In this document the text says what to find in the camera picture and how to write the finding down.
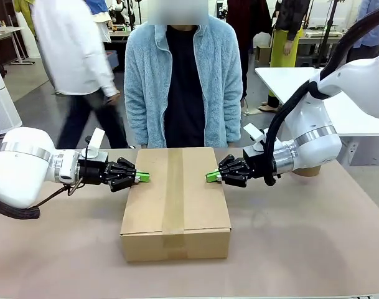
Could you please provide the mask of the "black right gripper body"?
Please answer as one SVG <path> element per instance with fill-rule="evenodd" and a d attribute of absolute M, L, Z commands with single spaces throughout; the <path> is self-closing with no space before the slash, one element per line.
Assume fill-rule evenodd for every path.
<path fill-rule="evenodd" d="M 257 151 L 253 146 L 244 147 L 243 158 L 250 169 L 249 178 L 258 179 L 264 176 L 266 156 L 263 150 Z"/>

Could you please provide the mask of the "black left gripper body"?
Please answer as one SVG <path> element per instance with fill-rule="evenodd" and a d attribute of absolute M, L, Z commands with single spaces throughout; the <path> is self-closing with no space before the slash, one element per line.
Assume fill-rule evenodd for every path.
<path fill-rule="evenodd" d="M 82 179 L 83 184 L 108 184 L 111 180 L 109 161 L 79 160 L 78 166 L 78 178 Z"/>

